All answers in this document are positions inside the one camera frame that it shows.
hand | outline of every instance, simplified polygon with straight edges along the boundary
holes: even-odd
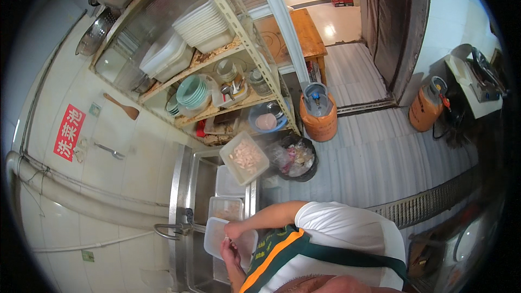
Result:
[[[242,233],[244,232],[242,229],[242,222],[232,221],[225,225],[225,233],[226,235],[232,239],[237,240]]]
[[[224,239],[221,242],[220,253],[226,265],[241,266],[241,255],[239,255],[235,242],[231,242],[230,239]]]

stainless steel sink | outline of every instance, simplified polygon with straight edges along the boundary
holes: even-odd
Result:
[[[229,293],[230,282],[222,260],[203,247],[210,197],[215,196],[217,168],[223,165],[219,149],[192,153],[180,146],[170,193],[169,224],[185,224],[182,231],[169,228],[170,274],[175,291]],[[244,218],[255,214],[258,206],[257,181],[245,186]]]

wooden spatula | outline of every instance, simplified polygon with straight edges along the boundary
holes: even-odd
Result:
[[[130,119],[132,120],[136,120],[138,118],[138,115],[139,115],[139,110],[136,109],[135,107],[129,107],[129,106],[124,106],[123,104],[119,103],[118,101],[116,101],[115,98],[113,98],[112,96],[110,96],[109,94],[107,93],[103,93],[103,96],[109,100],[109,101],[112,101],[114,102],[116,105],[120,106],[123,111],[125,111],[128,116],[130,117]]]

green apron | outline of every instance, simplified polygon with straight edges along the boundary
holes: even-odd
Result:
[[[296,255],[352,267],[388,267],[407,281],[405,263],[399,259],[356,250],[312,244],[309,235],[294,225],[271,230],[257,245],[240,293],[259,292]]]

person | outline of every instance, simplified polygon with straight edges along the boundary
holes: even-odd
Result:
[[[258,241],[245,272],[233,242]],[[405,279],[403,238],[394,222],[337,202],[288,201],[225,225],[220,253],[233,293],[392,293]]]

